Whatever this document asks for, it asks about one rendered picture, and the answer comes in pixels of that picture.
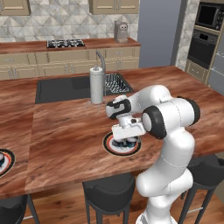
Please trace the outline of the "black built-in oven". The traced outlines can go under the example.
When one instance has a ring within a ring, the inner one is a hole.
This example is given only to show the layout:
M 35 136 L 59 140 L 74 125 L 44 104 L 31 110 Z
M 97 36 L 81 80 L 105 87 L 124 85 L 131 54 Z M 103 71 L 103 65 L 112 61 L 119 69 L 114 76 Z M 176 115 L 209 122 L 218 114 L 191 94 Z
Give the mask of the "black built-in oven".
M 193 30 L 187 58 L 201 67 L 210 67 L 218 36 L 210 32 Z

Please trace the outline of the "dark sink basin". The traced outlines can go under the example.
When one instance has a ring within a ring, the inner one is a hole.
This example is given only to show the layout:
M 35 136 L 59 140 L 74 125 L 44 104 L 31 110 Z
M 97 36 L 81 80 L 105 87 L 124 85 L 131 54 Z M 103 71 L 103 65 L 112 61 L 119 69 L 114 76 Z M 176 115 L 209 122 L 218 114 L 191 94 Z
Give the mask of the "dark sink basin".
M 39 80 L 35 103 L 63 102 L 90 97 L 90 78 L 78 76 Z

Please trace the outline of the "grey sink tap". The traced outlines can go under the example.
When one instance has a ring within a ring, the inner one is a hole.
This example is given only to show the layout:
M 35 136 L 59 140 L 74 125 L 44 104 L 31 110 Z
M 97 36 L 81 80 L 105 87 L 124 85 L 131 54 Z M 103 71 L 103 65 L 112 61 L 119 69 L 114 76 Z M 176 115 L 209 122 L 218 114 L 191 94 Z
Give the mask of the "grey sink tap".
M 100 53 L 100 51 L 96 50 L 97 56 L 101 60 L 101 68 L 102 68 L 102 76 L 103 76 L 103 96 L 106 96 L 106 74 L 105 74 L 105 59 Z

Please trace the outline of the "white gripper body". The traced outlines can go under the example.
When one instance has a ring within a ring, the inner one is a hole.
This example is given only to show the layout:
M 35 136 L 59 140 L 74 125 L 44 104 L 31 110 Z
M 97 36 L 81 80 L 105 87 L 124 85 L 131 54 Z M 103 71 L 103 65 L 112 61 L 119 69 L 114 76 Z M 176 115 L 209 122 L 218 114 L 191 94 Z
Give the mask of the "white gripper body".
M 113 125 L 112 132 L 115 140 L 139 137 L 146 133 L 144 126 L 140 122 L 131 123 L 127 126 Z

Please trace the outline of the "beige base cupboard run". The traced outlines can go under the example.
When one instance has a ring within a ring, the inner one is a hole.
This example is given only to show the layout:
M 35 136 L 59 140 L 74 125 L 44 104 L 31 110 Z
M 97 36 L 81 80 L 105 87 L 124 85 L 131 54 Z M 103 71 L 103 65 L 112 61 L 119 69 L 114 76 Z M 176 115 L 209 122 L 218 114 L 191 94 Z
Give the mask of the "beige base cupboard run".
M 88 73 L 102 65 L 96 52 L 104 57 L 107 71 L 138 68 L 139 46 L 2 54 L 0 80 Z

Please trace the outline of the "black microwave oven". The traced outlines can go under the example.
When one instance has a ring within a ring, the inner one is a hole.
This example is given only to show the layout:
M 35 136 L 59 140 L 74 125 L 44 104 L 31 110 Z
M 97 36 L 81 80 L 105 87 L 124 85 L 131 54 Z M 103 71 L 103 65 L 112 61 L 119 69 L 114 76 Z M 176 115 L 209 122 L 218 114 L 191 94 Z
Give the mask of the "black microwave oven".
M 224 3 L 200 2 L 195 20 L 198 26 L 219 31 L 224 19 Z

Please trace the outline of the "white paper towel roll holder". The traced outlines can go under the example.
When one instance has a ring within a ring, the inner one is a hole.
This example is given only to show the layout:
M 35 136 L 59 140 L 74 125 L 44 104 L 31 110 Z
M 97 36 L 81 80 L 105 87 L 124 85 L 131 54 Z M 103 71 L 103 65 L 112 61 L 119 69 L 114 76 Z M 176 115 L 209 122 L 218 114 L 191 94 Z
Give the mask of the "white paper towel roll holder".
M 106 105 L 105 73 L 100 66 L 94 66 L 89 70 L 90 78 L 90 99 L 86 103 L 86 108 L 101 107 Z

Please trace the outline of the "black rimmed round plate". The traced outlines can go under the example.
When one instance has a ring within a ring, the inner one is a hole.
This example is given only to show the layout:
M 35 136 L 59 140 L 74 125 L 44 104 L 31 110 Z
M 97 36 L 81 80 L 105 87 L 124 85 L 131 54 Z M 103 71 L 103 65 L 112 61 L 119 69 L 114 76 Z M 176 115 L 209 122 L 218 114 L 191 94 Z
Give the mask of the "black rimmed round plate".
M 124 147 L 115 147 L 113 145 L 114 141 L 113 133 L 109 132 L 104 138 L 103 138 L 103 147 L 104 149 L 115 156 L 125 157 L 125 156 L 132 156 L 140 151 L 142 142 L 141 139 L 138 138 L 136 145 L 134 147 L 128 147 L 126 144 Z
M 10 171 L 15 162 L 16 157 L 11 150 L 0 149 L 0 178 Z

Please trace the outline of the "grey fridge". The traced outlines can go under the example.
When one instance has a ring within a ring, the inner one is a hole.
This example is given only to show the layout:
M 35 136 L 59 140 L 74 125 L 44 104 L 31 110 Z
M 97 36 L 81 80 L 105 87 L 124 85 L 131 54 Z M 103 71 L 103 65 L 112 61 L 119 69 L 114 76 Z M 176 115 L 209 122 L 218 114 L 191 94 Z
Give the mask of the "grey fridge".
M 224 95 L 224 31 L 221 34 L 220 42 L 214 56 L 208 85 L 216 92 Z

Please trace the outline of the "black bar stool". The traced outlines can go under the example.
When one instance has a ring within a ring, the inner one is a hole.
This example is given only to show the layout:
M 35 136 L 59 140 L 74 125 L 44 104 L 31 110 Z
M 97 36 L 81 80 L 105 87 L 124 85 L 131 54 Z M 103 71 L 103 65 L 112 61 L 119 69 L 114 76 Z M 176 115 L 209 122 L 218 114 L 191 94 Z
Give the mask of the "black bar stool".
M 0 224 L 21 224 L 25 217 L 26 206 L 29 206 L 35 224 L 40 224 L 30 194 L 0 199 Z
M 185 198 L 185 203 L 178 219 L 178 224 L 183 224 L 194 196 L 199 189 L 207 190 L 206 197 L 203 201 L 199 214 L 194 224 L 200 224 L 200 220 L 207 209 L 207 205 L 212 198 L 216 187 L 224 179 L 224 159 L 217 157 L 215 154 L 193 158 L 187 166 L 193 175 L 193 185 L 188 192 L 181 194 L 181 199 Z
M 89 207 L 95 210 L 96 224 L 103 224 L 103 215 L 123 213 L 122 224 L 128 224 L 130 203 L 135 191 L 136 180 L 129 172 L 82 183 L 87 212 L 87 224 L 90 222 Z

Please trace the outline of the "beige drawer under oven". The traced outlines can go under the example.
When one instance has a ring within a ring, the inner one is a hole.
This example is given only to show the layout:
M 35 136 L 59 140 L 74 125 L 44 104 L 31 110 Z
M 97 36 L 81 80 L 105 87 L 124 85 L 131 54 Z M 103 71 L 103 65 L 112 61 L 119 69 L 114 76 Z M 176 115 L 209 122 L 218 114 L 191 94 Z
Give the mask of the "beige drawer under oven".
M 207 83 L 208 70 L 191 62 L 189 59 L 186 61 L 185 71 L 202 83 Z

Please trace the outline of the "beige wall cupboard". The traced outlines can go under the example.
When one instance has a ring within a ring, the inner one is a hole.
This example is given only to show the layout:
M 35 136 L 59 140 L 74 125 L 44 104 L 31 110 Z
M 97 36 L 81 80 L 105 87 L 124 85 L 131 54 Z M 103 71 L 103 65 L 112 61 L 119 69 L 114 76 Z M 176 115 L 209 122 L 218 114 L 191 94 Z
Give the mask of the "beige wall cupboard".
M 0 0 L 0 16 L 29 16 L 29 0 Z
M 140 0 L 88 0 L 89 12 L 100 14 L 137 14 Z

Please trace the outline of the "black gas hob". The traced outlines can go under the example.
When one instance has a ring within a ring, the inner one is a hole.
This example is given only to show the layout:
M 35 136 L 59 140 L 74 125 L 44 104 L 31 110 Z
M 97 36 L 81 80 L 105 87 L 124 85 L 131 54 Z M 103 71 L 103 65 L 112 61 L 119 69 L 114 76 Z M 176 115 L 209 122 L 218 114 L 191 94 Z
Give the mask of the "black gas hob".
M 85 44 L 80 38 L 48 40 L 47 48 L 83 47 Z

